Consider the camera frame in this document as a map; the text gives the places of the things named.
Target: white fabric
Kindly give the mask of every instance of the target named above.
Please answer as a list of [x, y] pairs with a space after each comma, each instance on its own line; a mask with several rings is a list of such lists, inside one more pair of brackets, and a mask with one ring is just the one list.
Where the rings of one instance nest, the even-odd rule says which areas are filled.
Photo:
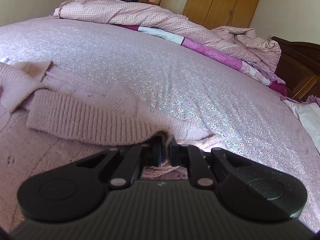
[[179, 36], [179, 35], [173, 34], [173, 33], [169, 33], [169, 32], [166, 32], [166, 31], [158, 29], [158, 28], [139, 26], [138, 31], [152, 35], [152, 36], [162, 38], [167, 41], [174, 42], [179, 45], [181, 45], [181, 43], [183, 42], [183, 39], [184, 39], [182, 36]]
[[289, 100], [285, 100], [284, 103], [300, 120], [320, 153], [320, 107], [318, 104], [301, 105]]

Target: wooden headboard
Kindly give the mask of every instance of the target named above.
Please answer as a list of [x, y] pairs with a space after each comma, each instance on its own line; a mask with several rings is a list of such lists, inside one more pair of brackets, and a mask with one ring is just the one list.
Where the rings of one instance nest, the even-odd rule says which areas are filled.
[[302, 101], [310, 95], [320, 97], [320, 45], [271, 39], [282, 50], [275, 74], [286, 82], [288, 97]]

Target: headboard panel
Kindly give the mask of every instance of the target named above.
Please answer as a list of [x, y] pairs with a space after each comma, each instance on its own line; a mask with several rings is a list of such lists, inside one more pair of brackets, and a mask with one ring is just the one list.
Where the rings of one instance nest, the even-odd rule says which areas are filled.
[[320, 97], [320, 45], [271, 39], [282, 50], [275, 73], [286, 82], [288, 96], [302, 101], [309, 95]]

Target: pink plaid blanket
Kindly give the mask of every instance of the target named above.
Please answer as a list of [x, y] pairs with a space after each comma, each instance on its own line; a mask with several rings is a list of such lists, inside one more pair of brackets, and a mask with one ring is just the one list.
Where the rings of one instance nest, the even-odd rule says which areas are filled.
[[104, 24], [157, 27], [243, 60], [271, 81], [282, 82], [273, 74], [281, 55], [278, 43], [256, 38], [254, 29], [224, 26], [210, 31], [159, 6], [119, 0], [66, 1], [53, 15]]

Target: headboard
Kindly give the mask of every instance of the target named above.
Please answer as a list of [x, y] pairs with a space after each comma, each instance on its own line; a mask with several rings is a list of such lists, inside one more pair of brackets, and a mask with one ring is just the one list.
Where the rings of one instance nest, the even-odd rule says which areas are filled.
[[275, 74], [286, 82], [288, 97], [306, 101], [320, 97], [320, 45], [272, 37], [282, 50]]

